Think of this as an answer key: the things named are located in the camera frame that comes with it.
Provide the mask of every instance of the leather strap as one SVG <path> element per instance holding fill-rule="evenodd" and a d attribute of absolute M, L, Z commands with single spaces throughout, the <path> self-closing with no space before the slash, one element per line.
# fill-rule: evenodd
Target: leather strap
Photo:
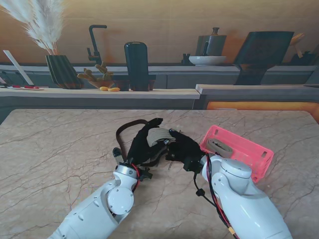
<path fill-rule="evenodd" d="M 116 131 L 116 140 L 117 142 L 119 143 L 120 145 L 120 149 L 122 151 L 122 157 L 123 157 L 123 160 L 124 162 L 127 161 L 127 154 L 126 154 L 126 151 L 125 151 L 125 147 L 124 147 L 124 144 L 123 144 L 123 141 L 121 139 L 121 136 L 120 134 L 127 128 L 129 127 L 132 127 L 132 126 L 135 126 L 135 125 L 138 125 L 138 124 L 147 124 L 148 121 L 145 120 L 145 119 L 138 119 L 138 120 L 135 120 L 135 121 L 132 121 L 132 122 L 129 122 L 129 123 L 126 123 L 124 125 L 122 125 L 121 127 L 118 128 L 118 130 Z"/>

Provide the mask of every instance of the pink plastic basket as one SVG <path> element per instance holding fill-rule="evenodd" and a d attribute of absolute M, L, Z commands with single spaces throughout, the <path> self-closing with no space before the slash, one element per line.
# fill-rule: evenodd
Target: pink plastic basket
<path fill-rule="evenodd" d="M 257 183 L 262 179 L 274 157 L 273 151 L 264 148 L 239 135 L 213 125 L 200 143 L 200 149 L 209 153 L 206 144 L 209 139 L 217 139 L 233 149 L 230 158 L 244 162 L 252 168 L 252 179 Z"/>

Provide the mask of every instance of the white plastic casing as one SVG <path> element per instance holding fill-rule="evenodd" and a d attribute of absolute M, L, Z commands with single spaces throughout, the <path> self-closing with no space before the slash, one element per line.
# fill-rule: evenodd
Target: white plastic casing
<path fill-rule="evenodd" d="M 129 212 L 133 203 L 134 197 L 132 191 L 124 187 L 117 187 L 108 195 L 108 207 L 117 215 Z"/>
<path fill-rule="evenodd" d="M 247 165 L 220 156 L 210 160 L 215 167 L 212 170 L 213 190 L 238 238 L 292 239 L 275 205 L 254 185 L 251 177 L 246 178 L 251 174 Z M 202 175 L 207 180 L 206 164 Z"/>
<path fill-rule="evenodd" d="M 115 180 L 76 206 L 49 239 L 106 239 L 118 227 L 133 206 L 137 179 L 135 170 L 121 165 L 113 174 Z"/>

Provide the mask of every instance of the white bowl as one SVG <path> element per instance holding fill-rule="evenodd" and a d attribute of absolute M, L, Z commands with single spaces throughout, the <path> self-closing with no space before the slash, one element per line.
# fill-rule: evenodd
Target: white bowl
<path fill-rule="evenodd" d="M 190 56 L 189 60 L 195 66 L 214 66 L 223 63 L 226 56 Z"/>

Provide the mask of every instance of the black faucet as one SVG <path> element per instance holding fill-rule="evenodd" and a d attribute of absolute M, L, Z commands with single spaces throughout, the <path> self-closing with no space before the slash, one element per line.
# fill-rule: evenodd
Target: black faucet
<path fill-rule="evenodd" d="M 91 25 L 89 27 L 89 31 L 90 31 L 90 35 L 91 35 L 91 39 L 92 39 L 92 44 L 93 44 L 93 48 L 94 48 L 94 55 L 91 55 L 91 50 L 88 47 L 88 53 L 89 53 L 89 60 L 90 61 L 95 61 L 96 64 L 101 65 L 102 64 L 102 60 L 101 60 L 101 55 L 98 51 L 98 47 L 96 46 L 96 42 L 95 42 L 95 38 L 94 38 L 94 34 L 93 34 L 93 29 L 94 28 L 107 28 L 107 25 Z"/>

